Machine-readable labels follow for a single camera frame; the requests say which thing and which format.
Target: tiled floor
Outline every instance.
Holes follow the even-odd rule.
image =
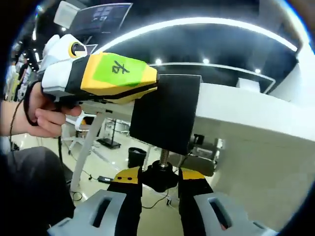
[[[57,139],[44,139],[32,137],[30,135],[16,135],[12,137],[12,140],[16,142],[21,149],[31,148],[36,146],[44,146],[56,154],[58,154]],[[116,134],[115,141],[121,143],[121,148],[116,150],[110,150],[104,146],[96,148],[108,161],[100,159],[93,152],[87,158],[84,166],[84,170],[97,178],[99,175],[106,177],[114,177],[119,170],[127,168],[128,148],[138,147],[144,150],[148,149],[148,146],[133,138],[127,137],[123,134]],[[72,154],[68,155],[68,149],[63,144],[63,161],[71,169],[74,170],[76,160],[80,149],[80,144],[76,144],[72,150]],[[148,164],[153,163],[159,159],[160,150],[151,149]],[[97,180],[89,180],[89,176],[86,173],[81,174],[81,181],[78,191],[83,195],[82,201],[93,195],[99,189],[107,189],[108,184],[99,183]],[[176,195],[176,189],[170,189],[169,194]],[[143,188],[142,204],[144,206],[152,206],[163,195],[157,194],[148,187]],[[141,219],[138,227],[139,236],[160,236],[160,235],[172,235],[182,236],[183,229],[178,214],[178,203],[172,202],[173,207],[166,205],[166,199],[159,202],[153,209],[142,209]]]

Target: human hand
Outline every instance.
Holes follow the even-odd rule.
[[[60,136],[61,125],[65,123],[65,115],[76,117],[82,112],[80,106],[75,106],[73,109],[62,107],[61,112],[56,112],[55,109],[55,104],[41,92],[40,82],[35,84],[30,94],[28,115],[31,121],[37,121],[38,126],[28,124],[27,132],[32,136],[43,138]]]

